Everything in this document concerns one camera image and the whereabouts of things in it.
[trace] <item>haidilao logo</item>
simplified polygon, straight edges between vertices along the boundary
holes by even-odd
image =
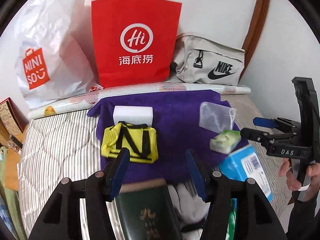
[[[120,36],[121,46],[128,52],[138,53],[150,47],[153,32],[145,24],[135,23],[126,27]]]

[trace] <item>purple cloth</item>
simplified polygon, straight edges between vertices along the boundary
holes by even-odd
[[[199,127],[199,109],[204,101],[230,107],[227,101],[220,100],[219,93],[212,90],[155,92],[103,98],[87,115],[100,115],[96,135],[102,141],[105,128],[114,125],[115,106],[153,107],[152,127],[158,135],[159,159],[153,164],[130,163],[124,182],[164,178],[168,183],[180,183],[190,179],[186,150],[194,149],[212,167],[226,158],[225,154],[209,148],[210,139],[217,133]],[[247,143],[242,141],[238,147]],[[107,162],[108,159],[101,156],[101,169]]]

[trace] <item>wooden table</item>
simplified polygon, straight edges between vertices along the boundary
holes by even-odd
[[[22,134],[16,135],[16,138],[23,143],[27,128]],[[12,149],[8,149],[7,160],[5,165],[4,186],[18,191],[18,169],[17,164],[20,163],[20,155]]]

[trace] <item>bed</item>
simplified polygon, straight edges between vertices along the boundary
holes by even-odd
[[[252,119],[262,116],[248,95],[222,95],[237,108],[239,128],[251,127]],[[96,138],[98,117],[87,117],[88,110],[33,119],[27,130],[19,172],[20,209],[29,236],[38,215],[59,181],[86,179],[100,170],[100,142]],[[258,152],[268,177],[274,199],[272,206],[280,216],[290,199],[284,178],[278,177],[281,159],[266,156],[265,149],[251,142]],[[124,239],[114,203],[107,203],[109,215],[118,240]],[[89,240],[85,202],[80,202],[83,239]]]

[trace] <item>metal screw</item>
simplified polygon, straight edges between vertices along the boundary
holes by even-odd
[[[220,171],[214,171],[214,172],[212,173],[212,175],[213,175],[214,177],[216,177],[216,178],[220,178],[220,177],[221,177],[221,172],[220,172]]]
[[[256,181],[255,181],[253,178],[248,178],[248,179],[247,179],[247,182],[248,182],[249,184],[251,184],[251,185],[253,185],[253,184],[256,183]]]
[[[69,183],[69,181],[70,181],[69,178],[63,178],[63,179],[61,180],[61,184],[65,185],[65,184]]]
[[[103,171],[97,171],[94,175],[95,175],[97,178],[101,178],[101,177],[103,177],[104,172],[103,172]]]

